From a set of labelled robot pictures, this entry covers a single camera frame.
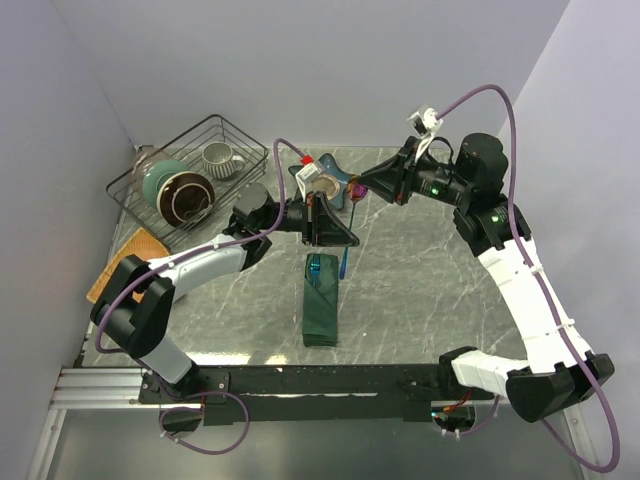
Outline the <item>blue metal fork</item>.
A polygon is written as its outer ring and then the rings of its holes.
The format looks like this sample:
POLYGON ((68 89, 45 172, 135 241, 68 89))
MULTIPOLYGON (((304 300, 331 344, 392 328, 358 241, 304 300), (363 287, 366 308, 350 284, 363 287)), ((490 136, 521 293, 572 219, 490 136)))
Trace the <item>blue metal fork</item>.
POLYGON ((309 263, 309 275, 311 278, 311 284, 314 288, 317 287, 319 277, 321 273, 321 255, 313 254, 309 263))

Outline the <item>iridescent rainbow metal spoon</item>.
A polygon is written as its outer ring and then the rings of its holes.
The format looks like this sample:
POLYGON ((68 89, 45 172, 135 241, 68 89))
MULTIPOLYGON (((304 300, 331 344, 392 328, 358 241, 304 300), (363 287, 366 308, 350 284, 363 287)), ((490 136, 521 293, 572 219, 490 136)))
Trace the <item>iridescent rainbow metal spoon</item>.
MULTIPOLYGON (((354 223, 357 204, 366 197, 367 192, 368 192, 367 188, 363 185, 360 185, 356 181, 351 182, 347 188, 347 193, 352 203, 349 226, 348 226, 349 232, 353 231, 353 223, 354 223)), ((348 256, 349 256, 349 246, 346 246, 343 250, 343 255, 342 255, 341 264, 340 264, 340 271, 339 271, 340 280, 343 280, 346 276, 347 266, 348 266, 348 256)))

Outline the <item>dark green cloth napkin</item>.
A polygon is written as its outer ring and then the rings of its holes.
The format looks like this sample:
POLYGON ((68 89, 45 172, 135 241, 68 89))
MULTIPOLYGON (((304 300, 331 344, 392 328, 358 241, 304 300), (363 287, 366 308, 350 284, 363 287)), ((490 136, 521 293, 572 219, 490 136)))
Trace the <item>dark green cloth napkin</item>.
POLYGON ((303 288, 302 339, 305 347, 334 347, 338 340, 339 265, 335 255, 321 255, 321 273, 314 288, 306 257, 303 288))

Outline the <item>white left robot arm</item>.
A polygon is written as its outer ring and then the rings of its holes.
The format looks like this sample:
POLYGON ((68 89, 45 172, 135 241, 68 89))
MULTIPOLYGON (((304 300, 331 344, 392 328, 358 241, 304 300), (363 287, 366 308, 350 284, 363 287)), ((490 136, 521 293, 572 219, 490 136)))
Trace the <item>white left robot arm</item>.
POLYGON ((277 202, 264 185, 254 183, 241 192, 227 228, 212 240, 152 261, 136 255, 122 259, 90 319, 118 351, 160 377, 167 395, 188 401, 202 381, 198 365, 167 334, 173 304, 218 277, 256 265, 271 247, 273 231, 298 233, 305 244, 318 247, 359 243, 331 211, 324 193, 277 202))

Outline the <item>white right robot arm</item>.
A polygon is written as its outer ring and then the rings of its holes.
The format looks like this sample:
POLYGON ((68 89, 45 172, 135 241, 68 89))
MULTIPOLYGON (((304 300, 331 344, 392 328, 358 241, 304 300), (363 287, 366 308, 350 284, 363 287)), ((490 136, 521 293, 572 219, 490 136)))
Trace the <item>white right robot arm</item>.
POLYGON ((439 358, 437 385, 452 399, 477 388, 509 400, 525 421, 538 422, 588 399, 614 373, 606 354, 596 354, 579 335, 547 283, 531 230, 508 204, 503 145, 486 133, 467 135, 455 160, 419 153, 409 137, 383 163, 358 177, 360 185, 389 203, 404 205, 413 194, 451 205, 458 234, 498 287, 525 345, 512 360, 461 347, 439 358))

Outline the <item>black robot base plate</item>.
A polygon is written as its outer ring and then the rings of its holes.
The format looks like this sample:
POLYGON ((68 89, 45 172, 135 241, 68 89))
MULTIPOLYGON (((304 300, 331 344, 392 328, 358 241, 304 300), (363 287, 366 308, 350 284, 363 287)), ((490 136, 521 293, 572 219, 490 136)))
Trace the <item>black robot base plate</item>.
POLYGON ((436 364, 202 366, 186 390, 143 375, 138 401, 164 410, 199 409, 205 426, 267 421, 399 418, 429 422, 438 402, 491 400, 462 387, 436 364))

